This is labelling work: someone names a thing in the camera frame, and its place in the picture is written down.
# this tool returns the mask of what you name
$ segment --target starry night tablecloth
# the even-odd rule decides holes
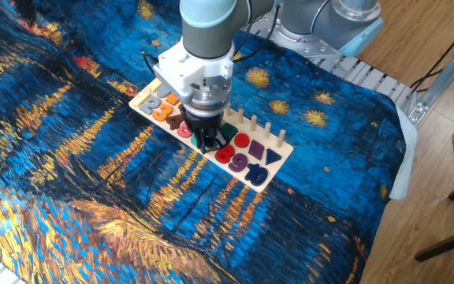
[[[233,108],[295,148],[256,194],[128,107],[180,24],[177,0],[0,0],[0,260],[33,283],[358,282],[404,158],[393,102],[274,45],[235,64]]]

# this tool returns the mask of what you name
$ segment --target blue triangle block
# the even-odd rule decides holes
[[[266,165],[270,165],[279,160],[281,160],[281,156],[278,153],[271,149],[267,149]]]

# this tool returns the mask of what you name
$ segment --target green block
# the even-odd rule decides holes
[[[237,128],[234,125],[230,125],[229,123],[225,122],[220,129],[221,135],[227,140],[227,143],[230,142],[237,134]]]
[[[190,142],[192,142],[192,144],[197,148],[197,139],[195,138],[195,134],[192,134]]]

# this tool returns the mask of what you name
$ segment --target red circle block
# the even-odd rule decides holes
[[[239,133],[234,138],[234,144],[239,148],[246,148],[250,144],[250,137],[244,133]]]
[[[214,157],[220,163],[228,163],[230,162],[230,159],[234,156],[234,153],[236,153],[234,147],[232,145],[227,145],[220,151],[217,151]]]

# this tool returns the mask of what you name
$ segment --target orange number block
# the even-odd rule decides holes
[[[179,100],[173,93],[171,93],[171,94],[169,94],[169,95],[167,96],[166,102],[168,102],[168,103],[170,103],[170,104],[176,106],[177,103],[180,102],[180,100]]]
[[[165,121],[165,119],[173,113],[173,108],[170,105],[162,104],[160,106],[161,111],[154,110],[154,118],[156,121]]]

